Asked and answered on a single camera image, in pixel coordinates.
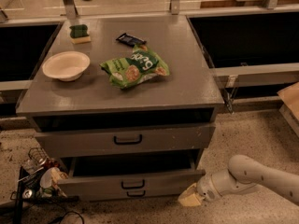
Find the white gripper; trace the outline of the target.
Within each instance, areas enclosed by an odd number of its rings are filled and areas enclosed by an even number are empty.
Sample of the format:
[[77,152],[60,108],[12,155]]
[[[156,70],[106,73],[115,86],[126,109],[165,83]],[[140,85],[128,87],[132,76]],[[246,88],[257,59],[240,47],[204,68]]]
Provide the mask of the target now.
[[259,190],[255,183],[241,183],[234,178],[227,169],[212,175],[203,176],[197,183],[193,183],[187,191],[198,193],[182,193],[178,202],[185,207],[194,207],[202,201],[215,202],[225,195],[246,195]]

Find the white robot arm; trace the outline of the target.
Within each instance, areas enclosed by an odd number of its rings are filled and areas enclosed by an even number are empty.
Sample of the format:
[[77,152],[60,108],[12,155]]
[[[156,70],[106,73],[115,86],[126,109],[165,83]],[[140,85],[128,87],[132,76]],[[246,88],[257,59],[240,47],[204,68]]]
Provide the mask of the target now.
[[214,202],[225,195],[250,194],[260,186],[299,205],[298,175],[264,166],[245,155],[234,155],[225,169],[191,184],[179,195],[178,202],[182,206],[199,206],[203,201]]

